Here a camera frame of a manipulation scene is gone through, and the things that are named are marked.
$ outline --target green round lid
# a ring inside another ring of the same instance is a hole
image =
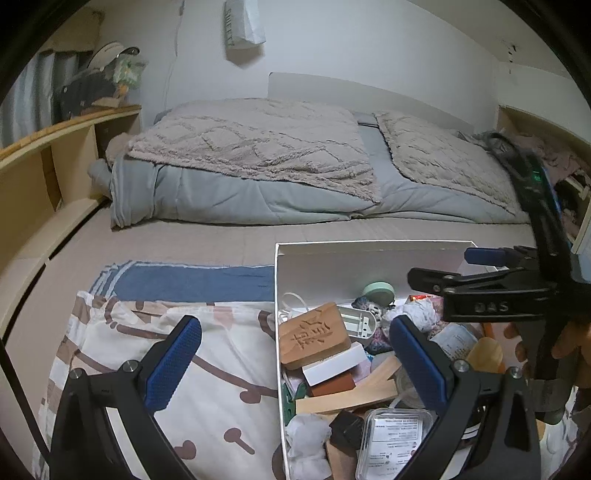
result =
[[[387,307],[395,299],[394,287],[384,281],[370,283],[363,289],[363,296],[381,307]]]

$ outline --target human hand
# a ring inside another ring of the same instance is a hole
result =
[[[519,332],[513,323],[510,323],[504,331],[505,338],[512,339],[519,336]],[[575,385],[581,388],[591,388],[591,324],[568,322],[552,348],[552,357],[564,358],[576,348],[581,348],[581,358]],[[527,350],[521,342],[515,346],[515,356],[520,362],[527,360]],[[528,365],[524,365],[524,375],[531,376]]]

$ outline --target metal screw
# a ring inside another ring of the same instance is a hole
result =
[[[78,378],[80,378],[82,375],[84,375],[84,370],[81,368],[75,368],[74,370],[72,370],[70,372],[70,378],[76,380]]]
[[[465,360],[456,360],[453,363],[453,368],[455,368],[457,371],[463,374],[470,370],[470,364]]]
[[[123,365],[121,365],[123,371],[129,374],[131,372],[135,372],[138,367],[139,362],[137,360],[126,360],[125,362],[123,362]]]
[[[523,371],[519,367],[509,367],[507,371],[509,372],[509,375],[515,378],[516,380],[523,377]]]

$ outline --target quilted blanket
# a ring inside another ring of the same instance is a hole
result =
[[[117,370],[141,360],[186,315],[202,325],[202,344],[168,407],[155,414],[176,453],[201,480],[284,479],[275,369],[272,302],[170,303],[120,301],[80,291],[57,350],[39,425],[49,444],[68,373]],[[132,471],[149,479],[123,425],[108,411],[115,436]],[[48,478],[35,448],[33,472]]]
[[[381,199],[357,122],[334,106],[266,98],[186,103],[132,138],[128,155]]]
[[[469,193],[511,214],[520,210],[509,175],[483,148],[405,113],[380,112],[376,118],[406,178]]]

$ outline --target headboard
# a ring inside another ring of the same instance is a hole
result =
[[[357,82],[318,75],[272,72],[267,98],[321,102],[363,113],[398,110],[442,128],[466,133],[474,131],[471,124],[420,100]]]

